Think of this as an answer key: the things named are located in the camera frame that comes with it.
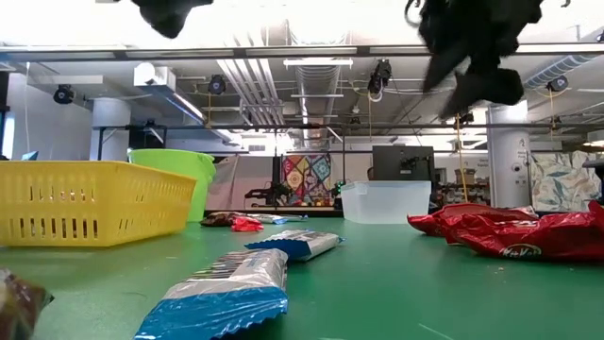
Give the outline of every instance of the red wrapper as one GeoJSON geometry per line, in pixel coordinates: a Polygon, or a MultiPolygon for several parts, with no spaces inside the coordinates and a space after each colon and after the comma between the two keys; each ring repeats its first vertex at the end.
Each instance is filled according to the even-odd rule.
{"type": "Polygon", "coordinates": [[[232,218],[232,225],[230,227],[233,231],[261,231],[264,230],[262,223],[251,217],[247,216],[234,216],[232,218]]]}
{"type": "MultiPolygon", "coordinates": [[[[412,227],[424,232],[428,236],[447,237],[444,230],[442,230],[443,220],[467,213],[488,217],[495,222],[535,221],[538,219],[536,216],[517,210],[497,209],[482,204],[462,203],[447,205],[429,215],[407,216],[407,221],[412,227]]],[[[453,240],[447,237],[447,242],[452,243],[453,240]]]]}
{"type": "Polygon", "coordinates": [[[604,261],[604,209],[557,213],[538,221],[496,221],[465,213],[441,220],[445,234],[477,253],[527,260],[604,261]]]}

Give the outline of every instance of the kitkat logo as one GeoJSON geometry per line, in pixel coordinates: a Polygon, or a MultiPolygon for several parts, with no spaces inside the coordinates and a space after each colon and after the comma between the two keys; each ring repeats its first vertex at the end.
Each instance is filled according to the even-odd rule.
{"type": "Polygon", "coordinates": [[[501,249],[499,254],[513,259],[533,258],[541,256],[541,249],[534,245],[518,244],[501,249]]]}

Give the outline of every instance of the green bucket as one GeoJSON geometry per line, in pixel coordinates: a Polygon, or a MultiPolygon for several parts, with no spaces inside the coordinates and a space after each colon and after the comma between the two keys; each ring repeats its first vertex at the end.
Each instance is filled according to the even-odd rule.
{"type": "Polygon", "coordinates": [[[208,187],[216,174],[212,156],[183,150],[140,149],[130,151],[129,158],[134,164],[197,179],[187,221],[199,222],[204,219],[208,187]]]}

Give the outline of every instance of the window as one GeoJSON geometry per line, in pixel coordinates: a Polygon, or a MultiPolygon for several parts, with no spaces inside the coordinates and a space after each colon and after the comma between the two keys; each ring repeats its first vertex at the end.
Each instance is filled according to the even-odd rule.
{"type": "Polygon", "coordinates": [[[2,136],[2,155],[8,158],[12,158],[12,145],[15,139],[15,116],[11,112],[3,114],[4,128],[2,136]]]}

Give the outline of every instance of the desk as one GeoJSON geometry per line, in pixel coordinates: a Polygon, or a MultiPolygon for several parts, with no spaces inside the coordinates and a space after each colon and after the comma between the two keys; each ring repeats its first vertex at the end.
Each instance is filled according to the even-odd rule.
{"type": "Polygon", "coordinates": [[[36,339],[130,339],[172,284],[284,228],[337,232],[341,246],[289,268],[290,311],[226,339],[601,339],[604,269],[475,256],[408,226],[340,218],[261,233],[190,225],[105,250],[2,249],[0,264],[56,295],[36,339]]]}

